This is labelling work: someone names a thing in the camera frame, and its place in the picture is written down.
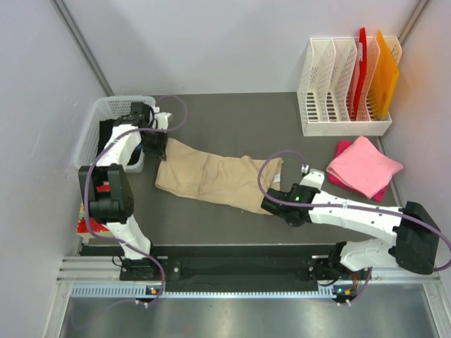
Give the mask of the beige t shirt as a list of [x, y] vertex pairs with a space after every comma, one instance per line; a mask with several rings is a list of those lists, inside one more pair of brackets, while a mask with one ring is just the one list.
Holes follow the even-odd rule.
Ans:
[[179, 197], [268, 215], [261, 208], [264, 195], [257, 184], [263, 165], [263, 160], [210, 154], [170, 138], [155, 186]]

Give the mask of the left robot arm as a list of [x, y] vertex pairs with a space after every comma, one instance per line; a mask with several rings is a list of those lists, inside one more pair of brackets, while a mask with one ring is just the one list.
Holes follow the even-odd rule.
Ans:
[[136, 151], [166, 159], [166, 117], [144, 102], [133, 102], [128, 114], [108, 123], [100, 152], [91, 165], [78, 171], [85, 219], [103, 225], [120, 243], [122, 281], [160, 277], [160, 263], [152, 258], [152, 242], [144, 236], [133, 213], [135, 200], [125, 169]]

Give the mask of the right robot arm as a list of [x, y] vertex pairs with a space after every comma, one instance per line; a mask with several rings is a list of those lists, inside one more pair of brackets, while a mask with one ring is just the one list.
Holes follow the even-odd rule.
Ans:
[[370, 236], [363, 242], [333, 246], [323, 266], [336, 278], [376, 266], [398, 266], [419, 275], [437, 271], [440, 230], [420, 204], [372, 206], [293, 184], [288, 192], [266, 190], [261, 207], [293, 227], [326, 224]]

